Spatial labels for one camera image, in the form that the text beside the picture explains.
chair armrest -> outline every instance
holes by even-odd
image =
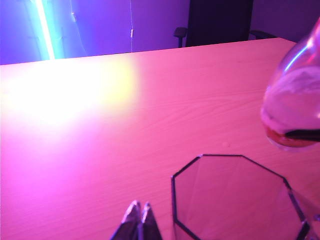
[[[177,38],[184,38],[187,35],[188,28],[186,27],[177,27],[174,31],[174,36]]]
[[[277,38],[277,36],[272,35],[270,33],[260,31],[260,30],[251,30],[250,34],[255,36],[255,39],[274,39]]]

black chair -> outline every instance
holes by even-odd
[[[178,47],[186,37],[186,47],[246,41],[249,33],[256,39],[276,38],[250,31],[253,0],[190,0],[188,28],[177,27]]]

wall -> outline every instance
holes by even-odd
[[[254,0],[251,29],[298,42],[320,17],[320,0]]]
[[[133,52],[175,48],[190,0],[131,0]],[[131,52],[130,0],[43,0],[56,58]],[[0,64],[49,59],[35,4],[1,0]]]

cable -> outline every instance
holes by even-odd
[[[79,39],[80,39],[81,47],[82,47],[82,49],[83,49],[83,51],[84,51],[84,54],[85,54],[86,56],[88,56],[88,53],[87,53],[87,51],[86,51],[86,49],[85,49],[85,47],[84,47],[84,44],[83,44],[82,39],[81,39],[81,36],[80,36],[79,27],[78,27],[77,20],[76,20],[76,18],[75,18],[75,13],[74,13],[74,10],[73,10],[73,7],[72,7],[72,0],[69,0],[69,3],[70,3],[70,8],[71,8],[71,15],[72,15],[73,20],[74,20],[74,23],[75,23],[75,27],[76,27],[76,30],[77,30],[77,33],[78,33],[78,36],[79,36]]]
[[[132,38],[133,38],[134,23],[133,23],[133,20],[132,20],[132,3],[131,3],[131,0],[129,0],[129,3],[130,3],[130,20],[131,20],[130,46],[131,46],[131,53],[132,53],[133,52]]]

wooden table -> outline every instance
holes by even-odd
[[[1,66],[1,239],[105,240],[132,200],[174,239],[171,178],[202,153],[243,154],[320,203],[320,149],[260,122],[293,42],[275,38]]]

